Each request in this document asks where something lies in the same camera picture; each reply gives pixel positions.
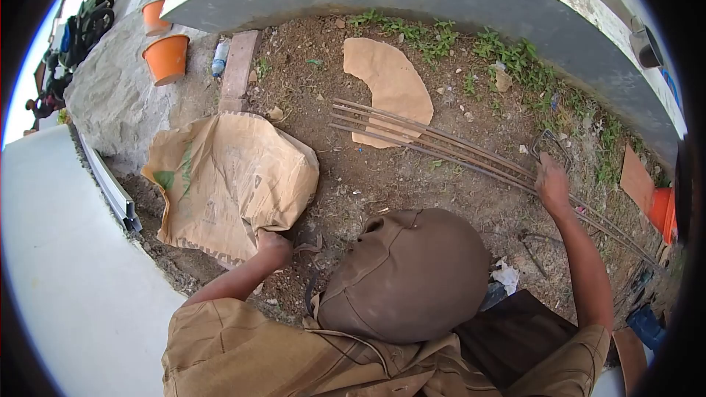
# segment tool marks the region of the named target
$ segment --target hand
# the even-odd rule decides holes
[[[294,247],[285,237],[276,232],[258,229],[258,255],[275,270],[283,269],[292,262]]]
[[[569,180],[566,172],[546,152],[539,155],[541,164],[537,168],[534,189],[539,194],[544,208],[554,218],[573,214],[569,204]]]

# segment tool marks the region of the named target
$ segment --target orange flower pot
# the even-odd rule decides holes
[[[160,19],[164,0],[155,0],[142,7],[142,16],[145,19],[145,34],[147,37],[161,36],[172,28],[170,22]]]
[[[671,244],[671,232],[676,226],[674,188],[666,187],[652,192],[652,207],[649,208],[648,218],[662,234],[664,241]]]
[[[152,72],[155,86],[172,84],[186,74],[186,47],[189,37],[174,34],[155,40],[142,52]]]

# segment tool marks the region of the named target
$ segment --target cardboard piece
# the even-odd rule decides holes
[[[346,39],[343,42],[343,71],[355,75],[368,85],[373,93],[374,108],[387,110],[425,125],[431,121],[434,107],[431,105],[427,87],[404,53],[394,46],[365,38]],[[371,118],[369,122],[411,137],[418,138],[421,135],[419,132],[378,119]],[[389,133],[369,126],[365,130],[390,137]],[[411,142],[402,137],[395,138],[402,142]],[[352,134],[352,139],[354,142],[378,149],[399,146],[355,133]]]
[[[649,209],[652,207],[652,193],[655,191],[655,184],[645,170],[645,166],[640,162],[640,158],[632,151],[629,145],[625,146],[625,159],[623,161],[623,172],[620,177],[620,187],[640,207],[642,213],[645,215],[649,213]]]
[[[259,115],[219,112],[158,132],[142,175],[166,201],[157,238],[235,265],[256,231],[289,229],[313,198],[313,150]]]

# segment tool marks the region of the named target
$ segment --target steel rod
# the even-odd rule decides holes
[[[343,99],[333,99],[333,101],[335,101],[336,103],[349,105],[354,108],[360,108],[363,110],[368,110],[370,112],[375,112],[376,114],[384,115],[385,117],[396,119],[397,121],[400,121],[404,124],[414,126],[416,129],[412,129],[412,130],[417,130],[418,132],[421,132],[421,133],[427,133],[428,135],[431,135],[431,134],[429,134],[429,132],[431,132],[431,133],[434,133],[434,134],[436,134],[440,137],[443,137],[447,140],[451,140],[451,141],[456,142],[458,144],[463,144],[464,146],[466,146],[464,149],[470,148],[471,151],[473,151],[479,155],[485,156],[488,159],[492,159],[493,161],[495,161],[499,164],[503,164],[507,168],[510,168],[516,172],[522,173],[523,175],[525,175],[529,178],[533,178],[532,173],[529,172],[524,167],[513,163],[512,161],[508,160],[507,158],[505,158],[503,156],[500,156],[498,154],[494,154],[493,152],[489,151],[488,149],[485,149],[482,146],[479,146],[478,144],[469,142],[469,141],[467,141],[465,139],[461,139],[459,137],[455,137],[452,134],[449,134],[448,132],[445,132],[441,129],[432,128],[431,126],[424,125],[420,122],[414,121],[413,119],[405,118],[405,117],[402,117],[401,115],[397,115],[392,112],[388,112],[386,110],[373,108],[372,106],[366,106],[366,105],[354,103],[352,101],[343,100]]]
[[[405,134],[405,133],[403,133],[403,132],[398,132],[398,131],[395,131],[395,130],[393,130],[393,129],[386,128],[385,126],[374,125],[373,123],[366,122],[366,121],[364,121],[364,120],[362,120],[362,119],[355,119],[355,118],[345,117],[345,116],[339,115],[339,114],[331,114],[331,116],[332,116],[333,118],[343,119],[343,120],[345,120],[345,121],[357,123],[357,124],[359,124],[359,125],[368,126],[368,127],[370,127],[370,128],[382,130],[382,131],[387,132],[387,133],[390,133],[390,134],[392,134],[392,135],[396,135],[396,136],[398,136],[398,137],[402,137],[402,138],[405,138],[405,139],[409,139],[409,140],[412,141],[412,142],[416,142],[416,143],[419,143],[419,144],[423,144],[423,145],[425,145],[425,146],[433,147],[433,148],[438,149],[438,150],[440,150],[440,151],[442,151],[442,152],[446,152],[447,154],[455,155],[455,156],[457,156],[458,158],[461,158],[461,159],[464,160],[464,161],[468,161],[468,162],[473,163],[473,164],[475,164],[475,165],[479,165],[479,166],[481,166],[482,168],[487,169],[488,171],[497,172],[499,175],[502,175],[503,177],[507,178],[508,180],[512,180],[512,181],[516,182],[517,184],[524,185],[524,186],[527,187],[528,189],[533,189],[532,185],[528,184],[528,183],[525,182],[525,181],[520,180],[519,178],[517,178],[517,177],[515,177],[515,176],[512,176],[512,175],[510,175],[510,174],[508,174],[508,173],[502,172],[500,169],[494,168],[493,166],[488,165],[487,163],[484,163],[484,162],[482,162],[482,161],[478,161],[478,160],[476,160],[476,159],[474,159],[474,158],[472,158],[472,157],[470,157],[470,156],[468,156],[468,155],[460,154],[460,153],[458,153],[458,152],[456,152],[456,151],[454,151],[454,150],[452,150],[452,149],[446,148],[446,147],[441,146],[441,145],[439,145],[439,144],[434,144],[434,143],[431,143],[431,142],[428,142],[428,141],[424,141],[423,139],[420,139],[420,138],[417,138],[417,137],[412,137],[412,136],[410,136],[410,135],[408,135],[408,134]]]
[[[344,111],[347,111],[347,112],[356,113],[356,114],[358,114],[358,115],[368,116],[368,117],[371,117],[371,118],[379,119],[380,121],[390,122],[390,123],[395,124],[395,125],[398,125],[398,126],[400,126],[400,127],[402,127],[402,128],[408,128],[408,129],[414,130],[415,132],[420,132],[421,134],[428,135],[428,136],[430,136],[430,137],[434,137],[434,138],[440,139],[440,140],[445,141],[445,142],[447,142],[447,143],[449,143],[449,144],[452,144],[452,145],[454,145],[454,146],[460,147],[460,148],[465,149],[465,150],[469,150],[469,151],[471,151],[471,152],[473,152],[473,153],[475,153],[475,154],[479,154],[479,155],[481,155],[481,156],[483,156],[483,157],[485,157],[485,158],[488,158],[488,159],[492,160],[493,162],[496,162],[496,163],[499,163],[499,164],[501,164],[501,165],[504,165],[504,166],[506,166],[507,168],[510,168],[510,169],[512,169],[512,170],[514,170],[514,171],[516,171],[516,172],[522,173],[524,176],[527,176],[527,177],[530,178],[532,181],[535,181],[535,180],[536,180],[536,177],[535,177],[531,172],[529,172],[527,169],[525,169],[525,168],[523,168],[523,167],[521,167],[521,166],[519,166],[519,165],[513,163],[512,161],[508,160],[507,158],[504,158],[504,157],[502,157],[502,156],[500,156],[500,155],[497,155],[497,154],[493,154],[493,153],[490,152],[488,149],[485,149],[485,148],[483,148],[483,147],[481,147],[481,146],[479,146],[479,145],[477,145],[477,144],[473,144],[473,143],[471,143],[471,142],[466,142],[465,140],[462,140],[462,139],[459,139],[459,138],[457,138],[457,137],[454,137],[454,136],[452,136],[452,135],[450,135],[450,134],[448,134],[447,132],[444,132],[444,131],[442,131],[442,130],[435,129],[435,128],[432,128],[432,127],[427,126],[427,125],[423,125],[423,124],[421,124],[421,123],[419,123],[419,122],[416,122],[416,121],[414,121],[414,120],[412,120],[412,119],[408,119],[408,118],[402,117],[401,115],[393,114],[392,112],[387,112],[387,111],[384,111],[384,110],[381,110],[381,109],[372,108],[371,106],[365,106],[365,105],[361,105],[361,104],[354,103],[354,102],[352,102],[352,101],[343,100],[343,99],[333,99],[333,100],[336,101],[336,102],[338,102],[338,103],[341,103],[341,104],[353,106],[353,107],[355,107],[355,108],[362,108],[362,109],[365,109],[365,110],[369,110],[369,111],[372,111],[373,113],[370,113],[370,112],[363,112],[363,111],[354,110],[354,109],[350,109],[350,108],[345,108],[344,106],[340,106],[340,105],[333,105],[333,107],[336,108],[336,109],[340,109],[340,110],[344,110]],[[377,114],[382,114],[382,115],[385,116],[385,118],[376,116]],[[372,125],[372,127],[373,127],[373,128],[376,128],[376,129],[377,129],[377,128],[381,128],[381,127],[378,126],[378,125]],[[502,171],[500,171],[500,170],[497,169],[497,168],[493,168],[493,167],[490,166],[490,169],[492,169],[492,171],[500,172],[500,173],[502,173],[502,174],[504,174],[504,175],[507,175],[507,173],[502,172]],[[629,242],[635,249],[637,249],[638,251],[640,251],[641,253],[643,253],[645,256],[647,256],[647,257],[650,259],[650,261],[654,261],[654,260],[648,255],[648,253],[647,253],[646,251],[644,251],[644,250],[640,247],[640,245],[639,245],[638,243],[636,243],[636,242],[631,238],[630,235],[628,235],[628,234],[627,234],[626,232],[624,232],[620,227],[618,227],[617,225],[615,225],[615,224],[614,224],[612,221],[610,221],[605,215],[600,214],[598,211],[596,211],[595,209],[591,208],[586,202],[582,201],[580,198],[578,198],[578,197],[576,197],[576,196],[574,196],[574,195],[572,195],[572,194],[569,194],[569,197],[571,198],[572,201],[574,201],[574,202],[577,203],[578,205],[580,205],[580,206],[586,208],[589,213],[594,214],[594,215],[597,216],[601,221],[604,221],[606,224],[608,224],[610,227],[612,227],[614,230],[616,230],[620,235],[622,235],[626,240],[628,240],[628,242]]]
[[[467,163],[467,162],[465,162],[465,161],[457,160],[456,158],[452,158],[452,157],[450,157],[450,156],[448,156],[448,155],[439,154],[438,152],[430,151],[430,150],[428,150],[428,149],[424,149],[424,148],[422,148],[422,147],[415,146],[415,145],[413,145],[413,144],[405,143],[405,142],[402,142],[402,141],[400,141],[400,140],[398,140],[398,139],[395,139],[395,138],[385,137],[385,136],[383,136],[383,135],[377,135],[377,134],[374,134],[373,132],[366,132],[366,131],[364,131],[364,130],[360,130],[360,129],[356,129],[356,128],[350,128],[350,127],[348,127],[348,126],[342,126],[342,125],[338,125],[338,124],[335,124],[335,123],[329,123],[328,125],[329,125],[331,128],[341,129],[341,130],[344,130],[344,131],[347,131],[347,132],[351,132],[351,133],[356,133],[356,134],[364,135],[364,136],[366,136],[366,137],[377,138],[377,139],[380,139],[380,140],[383,140],[383,141],[386,141],[386,142],[390,142],[390,143],[392,143],[392,144],[396,144],[396,145],[399,145],[399,146],[408,147],[409,149],[412,149],[412,150],[415,150],[415,151],[419,151],[419,152],[421,152],[421,153],[423,153],[423,154],[432,155],[432,156],[435,156],[435,157],[437,157],[437,158],[440,158],[440,159],[443,159],[443,160],[446,160],[446,161],[450,161],[450,162],[452,162],[452,163],[456,163],[456,164],[458,164],[458,165],[461,165],[461,166],[463,166],[463,167],[472,169],[472,170],[474,170],[474,171],[481,172],[481,173],[483,173],[484,175],[488,175],[489,177],[495,178],[495,179],[498,180],[498,181],[505,182],[505,183],[508,184],[508,185],[514,186],[514,187],[516,187],[516,188],[518,188],[518,189],[520,189],[520,190],[523,190],[524,192],[527,192],[527,193],[529,193],[529,194],[533,194],[533,195],[536,196],[536,197],[539,196],[539,195],[536,193],[535,190],[529,189],[529,188],[526,187],[525,185],[517,184],[516,182],[511,181],[511,180],[508,180],[507,178],[502,177],[502,176],[500,176],[500,175],[498,175],[498,174],[496,174],[496,173],[490,172],[490,171],[488,171],[488,170],[486,170],[486,169],[484,169],[484,168],[479,168],[479,167],[477,167],[477,166],[475,166],[475,165],[472,165],[472,164],[469,164],[469,163]],[[601,232],[603,232],[603,233],[605,233],[606,235],[608,235],[609,237],[613,238],[617,243],[622,244],[624,247],[626,247],[626,248],[628,248],[628,249],[631,249],[634,253],[636,253],[636,254],[640,257],[640,259],[644,260],[646,263],[648,263],[650,266],[652,266],[653,269],[655,269],[655,270],[658,271],[659,273],[666,274],[666,270],[663,269],[661,266],[659,266],[656,262],[654,262],[654,261],[652,260],[652,258],[649,257],[649,255],[648,255],[642,248],[640,248],[640,247],[634,248],[632,245],[629,245],[628,243],[625,243],[625,242],[622,241],[620,238],[618,238],[617,236],[615,236],[615,235],[614,235],[613,233],[611,233],[608,229],[606,229],[603,225],[598,224],[595,220],[589,218],[588,216],[586,216],[586,215],[584,215],[584,214],[582,214],[581,212],[578,212],[578,211],[576,211],[576,210],[574,210],[574,212],[575,212],[576,216],[577,216],[581,221],[584,221],[584,222],[586,222],[586,223],[589,224],[589,225],[593,225],[595,228],[597,228],[597,229],[600,230]]]

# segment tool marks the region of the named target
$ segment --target concrete slab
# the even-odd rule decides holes
[[[244,31],[234,34],[223,72],[221,103],[218,105],[218,110],[233,110],[231,107],[237,107],[238,104],[241,106],[237,109],[238,111],[243,108],[246,98],[245,92],[248,89],[248,75],[253,68],[253,56],[260,47],[261,40],[261,31]]]
[[[209,32],[244,31],[372,7],[412,20],[451,19],[460,31],[489,26],[509,39],[530,40],[543,60],[603,100],[667,168],[674,166],[684,118],[659,71],[640,67],[631,30],[601,0],[166,0],[162,18]]]

